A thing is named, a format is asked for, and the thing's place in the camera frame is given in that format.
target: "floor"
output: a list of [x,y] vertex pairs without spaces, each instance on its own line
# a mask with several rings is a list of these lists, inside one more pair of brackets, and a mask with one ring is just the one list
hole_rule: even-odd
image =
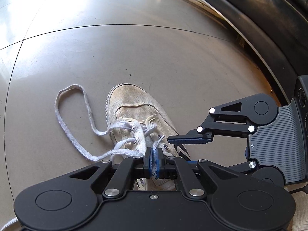
[[[82,85],[105,130],[107,94],[122,82],[148,91],[181,134],[212,106],[270,93],[230,32],[185,0],[0,0],[0,227],[24,188],[90,164],[57,122],[58,91]],[[92,154],[112,148],[91,132],[80,93],[60,112]],[[245,161],[245,147],[217,136],[187,149],[229,166]]]

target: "ribbed grip surface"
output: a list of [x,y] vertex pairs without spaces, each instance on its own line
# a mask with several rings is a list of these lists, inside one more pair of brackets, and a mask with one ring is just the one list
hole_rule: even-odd
[[249,157],[259,164],[279,168],[286,183],[305,178],[305,150],[301,123],[294,99],[279,108],[277,118],[249,136]]

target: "camera lens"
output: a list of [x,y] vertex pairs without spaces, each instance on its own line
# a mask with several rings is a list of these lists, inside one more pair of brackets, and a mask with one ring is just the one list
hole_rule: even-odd
[[304,108],[306,104],[306,96],[302,89],[299,89],[298,91],[298,101],[301,107]]

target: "screw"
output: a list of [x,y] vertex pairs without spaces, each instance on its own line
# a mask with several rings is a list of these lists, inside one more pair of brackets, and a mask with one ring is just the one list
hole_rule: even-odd
[[249,131],[249,132],[253,132],[254,130],[255,130],[254,126],[250,125],[250,126],[248,127],[248,131]]
[[151,199],[151,200],[157,200],[157,199],[158,199],[158,195],[151,195],[151,196],[150,196],[150,199]]
[[120,191],[116,188],[109,188],[105,190],[105,195],[107,196],[116,196],[120,193]]
[[256,163],[254,161],[249,162],[249,167],[250,168],[255,168],[256,167]]
[[197,128],[197,132],[201,132],[203,130],[203,127],[201,127],[201,126],[199,126],[198,128]]
[[202,196],[204,195],[204,191],[199,188],[194,188],[189,191],[189,194],[192,196]]

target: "white canvas sneaker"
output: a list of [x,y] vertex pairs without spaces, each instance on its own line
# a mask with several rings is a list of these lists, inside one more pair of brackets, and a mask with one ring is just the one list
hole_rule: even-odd
[[[167,136],[178,133],[161,105],[142,88],[129,83],[115,86],[106,101],[107,127],[122,121],[129,122],[132,130],[113,129],[110,137],[115,145],[122,140],[134,138],[134,142],[127,142],[121,148],[144,155],[148,146],[153,149],[161,147],[166,156],[189,160],[189,155],[182,145],[175,148],[167,142]],[[137,180],[138,189],[174,190],[172,180],[157,179],[155,159],[153,162],[153,177]]]

